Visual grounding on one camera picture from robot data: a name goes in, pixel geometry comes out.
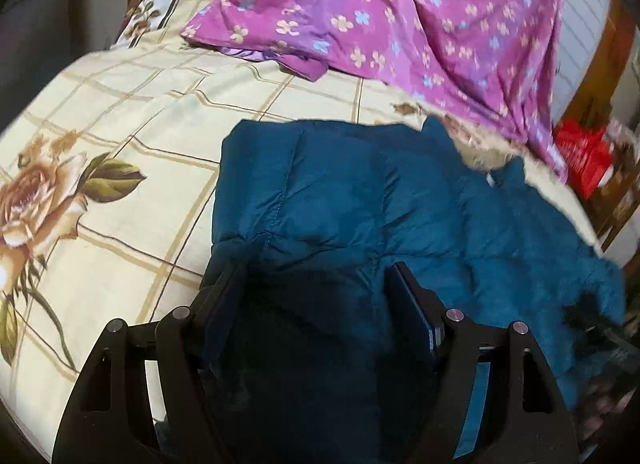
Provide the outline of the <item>white slatted headboard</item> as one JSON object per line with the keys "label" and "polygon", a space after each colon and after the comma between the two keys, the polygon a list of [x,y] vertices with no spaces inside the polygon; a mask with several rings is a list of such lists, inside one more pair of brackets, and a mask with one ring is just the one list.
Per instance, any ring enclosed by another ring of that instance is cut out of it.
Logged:
{"label": "white slatted headboard", "polygon": [[564,0],[561,34],[551,104],[552,124],[562,115],[582,84],[596,54],[611,0]]}

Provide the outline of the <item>teal blue puffer jacket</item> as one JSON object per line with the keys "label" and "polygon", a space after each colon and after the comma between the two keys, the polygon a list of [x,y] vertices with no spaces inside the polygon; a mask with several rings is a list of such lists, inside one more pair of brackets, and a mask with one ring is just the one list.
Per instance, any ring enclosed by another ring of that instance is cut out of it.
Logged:
{"label": "teal blue puffer jacket", "polygon": [[526,322],[568,404],[601,365],[576,360],[565,308],[590,295],[625,316],[620,269],[526,183],[522,159],[470,169],[433,118],[236,125],[205,282],[233,262],[248,291],[215,368],[235,463],[407,458],[428,382],[393,338],[383,282],[396,263],[477,322]]}

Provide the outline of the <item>wooden chair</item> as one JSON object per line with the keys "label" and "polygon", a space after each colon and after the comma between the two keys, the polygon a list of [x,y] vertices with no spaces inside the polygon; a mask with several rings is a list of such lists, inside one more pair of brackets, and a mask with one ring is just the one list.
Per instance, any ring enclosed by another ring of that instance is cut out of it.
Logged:
{"label": "wooden chair", "polygon": [[639,136],[611,117],[604,138],[612,149],[612,173],[585,203],[602,251],[611,246],[639,207]]}

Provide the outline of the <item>cream floral checked bed sheet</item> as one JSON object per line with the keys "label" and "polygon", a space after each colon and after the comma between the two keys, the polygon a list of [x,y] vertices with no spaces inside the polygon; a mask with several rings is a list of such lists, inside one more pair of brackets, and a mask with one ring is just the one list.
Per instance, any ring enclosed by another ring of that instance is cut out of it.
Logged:
{"label": "cream floral checked bed sheet", "polygon": [[[2,135],[1,398],[42,458],[105,325],[160,321],[221,275],[204,280],[221,149],[243,121],[439,120],[470,169],[521,158],[526,183],[601,257],[564,176],[525,146],[378,80],[330,69],[311,81],[193,44],[182,30],[210,2],[144,0],[114,50],[64,69]],[[234,463],[215,368],[224,348],[201,377],[219,456]]]}

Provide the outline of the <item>red gift bag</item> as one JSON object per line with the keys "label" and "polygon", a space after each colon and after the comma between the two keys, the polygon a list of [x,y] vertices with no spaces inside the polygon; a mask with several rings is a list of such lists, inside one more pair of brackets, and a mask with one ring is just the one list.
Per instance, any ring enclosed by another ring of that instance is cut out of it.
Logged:
{"label": "red gift bag", "polygon": [[566,119],[554,130],[555,145],[567,165],[567,179],[578,197],[588,200],[612,169],[614,158],[605,140],[606,127],[583,128]]}

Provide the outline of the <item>purple floral cloth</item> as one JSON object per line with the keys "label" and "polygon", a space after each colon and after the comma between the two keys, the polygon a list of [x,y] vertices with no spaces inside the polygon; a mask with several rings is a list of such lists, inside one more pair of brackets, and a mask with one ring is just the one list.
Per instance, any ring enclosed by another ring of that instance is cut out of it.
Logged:
{"label": "purple floral cloth", "polygon": [[551,102],[563,0],[213,0],[189,42],[395,86],[494,129],[565,176]]}

